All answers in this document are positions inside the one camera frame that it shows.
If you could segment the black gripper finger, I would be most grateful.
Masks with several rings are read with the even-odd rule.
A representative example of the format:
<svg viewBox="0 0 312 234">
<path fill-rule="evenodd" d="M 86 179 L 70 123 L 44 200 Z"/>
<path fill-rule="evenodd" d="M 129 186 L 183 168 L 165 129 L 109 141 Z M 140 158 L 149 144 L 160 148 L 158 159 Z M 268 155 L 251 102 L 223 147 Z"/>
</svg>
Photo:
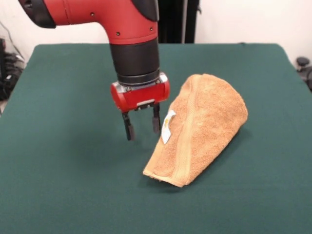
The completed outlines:
<svg viewBox="0 0 312 234">
<path fill-rule="evenodd" d="M 134 128 L 131 124 L 128 112 L 123 112 L 122 113 L 122 118 L 124 121 L 124 126 L 125 126 L 125 131 L 126 131 L 126 136 L 128 141 L 134 141 L 135 140 L 135 133 L 134 133 Z"/>
<path fill-rule="evenodd" d="M 153 131 L 156 134 L 160 132 L 160 105 L 159 103 L 153 105 Z"/>
</svg>

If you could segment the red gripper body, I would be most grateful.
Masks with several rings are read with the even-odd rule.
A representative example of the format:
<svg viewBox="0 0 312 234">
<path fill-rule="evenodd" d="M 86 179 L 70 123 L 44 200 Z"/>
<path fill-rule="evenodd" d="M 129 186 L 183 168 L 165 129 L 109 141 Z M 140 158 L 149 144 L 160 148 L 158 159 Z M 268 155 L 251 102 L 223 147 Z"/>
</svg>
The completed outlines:
<svg viewBox="0 0 312 234">
<path fill-rule="evenodd" d="M 119 82 L 111 84 L 111 94 L 116 107 L 123 113 L 143 109 L 168 99 L 170 83 L 164 72 L 150 84 L 124 86 Z"/>
</svg>

